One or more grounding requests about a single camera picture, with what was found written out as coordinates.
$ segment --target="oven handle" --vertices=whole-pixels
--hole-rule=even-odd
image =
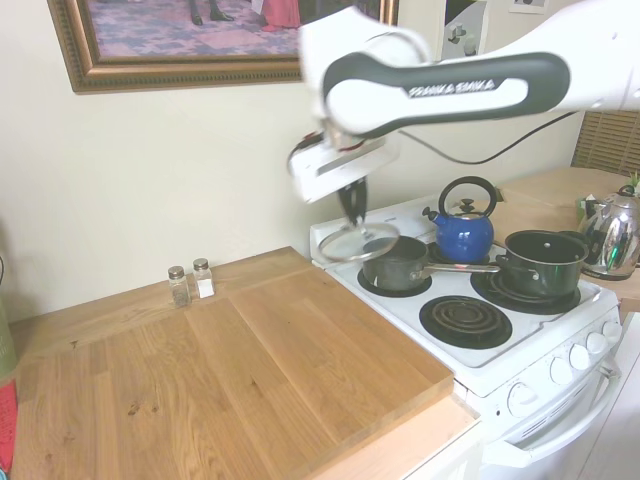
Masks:
[[[600,399],[591,407],[591,410],[573,427],[562,432],[553,440],[529,450],[522,450],[504,440],[492,442],[487,445],[484,451],[483,463],[525,468],[573,442],[591,426],[598,415],[609,405],[620,383],[620,368],[613,358],[609,357],[602,362],[600,373],[608,381],[607,388],[602,392]]]

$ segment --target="franka emika logo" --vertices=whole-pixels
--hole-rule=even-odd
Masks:
[[[438,85],[427,85],[423,87],[413,87],[407,90],[410,98],[440,97],[443,95],[460,95],[463,93],[488,92],[495,90],[502,81],[487,79],[473,80],[470,82],[441,83]]]

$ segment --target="gold picture frame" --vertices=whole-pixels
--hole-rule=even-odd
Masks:
[[[400,0],[380,0],[379,20],[397,24]],[[100,54],[88,0],[48,0],[74,92],[295,82],[297,55],[122,56]]]

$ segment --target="glass lid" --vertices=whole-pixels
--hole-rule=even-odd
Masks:
[[[400,238],[388,223],[347,224],[318,245],[320,253],[334,262],[371,260],[391,250]]]

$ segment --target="painting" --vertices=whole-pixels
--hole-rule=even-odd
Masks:
[[[510,0],[509,11],[512,13],[535,13],[544,15],[547,13],[549,0]]]
[[[481,53],[486,28],[485,0],[447,0],[441,60]]]
[[[298,29],[400,0],[48,0],[76,92],[300,80]]]

